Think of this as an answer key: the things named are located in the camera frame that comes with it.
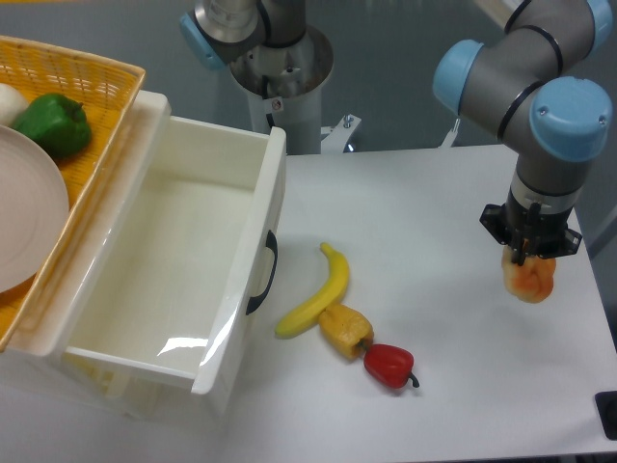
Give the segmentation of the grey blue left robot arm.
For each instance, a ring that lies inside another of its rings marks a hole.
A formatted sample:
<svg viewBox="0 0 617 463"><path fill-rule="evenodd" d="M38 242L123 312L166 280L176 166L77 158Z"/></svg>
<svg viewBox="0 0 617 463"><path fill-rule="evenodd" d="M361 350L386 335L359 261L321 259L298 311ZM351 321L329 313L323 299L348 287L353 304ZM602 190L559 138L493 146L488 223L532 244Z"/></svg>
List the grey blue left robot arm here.
<svg viewBox="0 0 617 463"><path fill-rule="evenodd" d="M287 48L304 36L304 1L202 0L179 20L187 45L209 70L258 46Z"/></svg>

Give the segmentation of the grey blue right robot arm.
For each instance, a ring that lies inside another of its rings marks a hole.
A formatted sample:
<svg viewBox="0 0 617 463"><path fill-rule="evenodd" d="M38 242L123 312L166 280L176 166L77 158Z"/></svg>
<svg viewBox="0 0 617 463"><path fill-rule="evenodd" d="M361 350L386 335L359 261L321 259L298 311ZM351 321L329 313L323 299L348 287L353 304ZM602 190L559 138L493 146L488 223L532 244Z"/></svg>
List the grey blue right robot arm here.
<svg viewBox="0 0 617 463"><path fill-rule="evenodd" d="M480 217L514 264L578 250L582 237L567 221L604 149L613 106L599 84L567 72L612 28L606 1L523 1L497 44L459 41L436 68L437 100L518 156L506 202Z"/></svg>

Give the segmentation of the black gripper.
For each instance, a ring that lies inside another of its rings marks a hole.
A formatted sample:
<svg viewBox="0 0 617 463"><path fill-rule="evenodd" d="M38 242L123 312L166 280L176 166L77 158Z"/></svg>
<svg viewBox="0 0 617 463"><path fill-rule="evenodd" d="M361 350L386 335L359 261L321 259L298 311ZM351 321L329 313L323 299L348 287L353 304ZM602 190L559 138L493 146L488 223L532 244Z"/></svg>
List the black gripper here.
<svg viewBox="0 0 617 463"><path fill-rule="evenodd" d="M573 209L547 213L543 204L522 205L508 196L502 205L487 204L480 223L501 245L513 253L511 261L523 266L531 257L557 259L577 253L582 235L568 226Z"/></svg>

